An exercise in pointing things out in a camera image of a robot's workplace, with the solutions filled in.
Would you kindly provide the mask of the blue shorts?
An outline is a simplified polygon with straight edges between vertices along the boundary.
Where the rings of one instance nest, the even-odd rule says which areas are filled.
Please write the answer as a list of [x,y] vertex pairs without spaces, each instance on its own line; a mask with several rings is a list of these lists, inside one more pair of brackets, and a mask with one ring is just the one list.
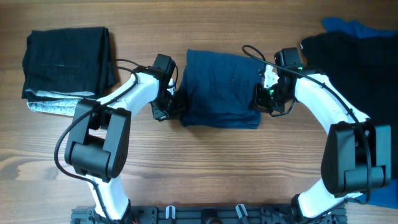
[[249,57],[187,50],[180,84],[187,96],[183,126],[257,129],[261,113],[251,109],[264,64]]

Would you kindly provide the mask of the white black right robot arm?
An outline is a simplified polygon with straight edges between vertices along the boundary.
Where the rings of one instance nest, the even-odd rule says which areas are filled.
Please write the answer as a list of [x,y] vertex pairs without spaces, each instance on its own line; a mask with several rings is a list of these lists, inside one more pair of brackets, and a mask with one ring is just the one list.
[[391,175],[391,128],[374,124],[355,108],[316,68],[306,67],[297,48],[275,53],[265,63],[254,89],[254,110],[272,117],[288,115],[286,103],[305,105],[328,137],[321,163],[321,179],[296,195],[288,211],[289,223],[311,223],[349,201],[387,187]]

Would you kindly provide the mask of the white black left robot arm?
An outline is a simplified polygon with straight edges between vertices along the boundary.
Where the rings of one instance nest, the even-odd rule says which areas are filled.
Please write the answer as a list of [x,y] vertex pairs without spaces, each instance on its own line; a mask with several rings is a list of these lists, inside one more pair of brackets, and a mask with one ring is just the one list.
[[157,121],[173,119],[184,109],[172,78],[178,67],[171,57],[158,54],[152,65],[136,65],[128,72],[129,80],[108,96],[81,100],[60,137],[67,142],[64,160],[74,169],[71,177],[87,182],[95,200],[94,207],[74,209],[72,223],[137,222],[121,178],[131,121],[146,105]]

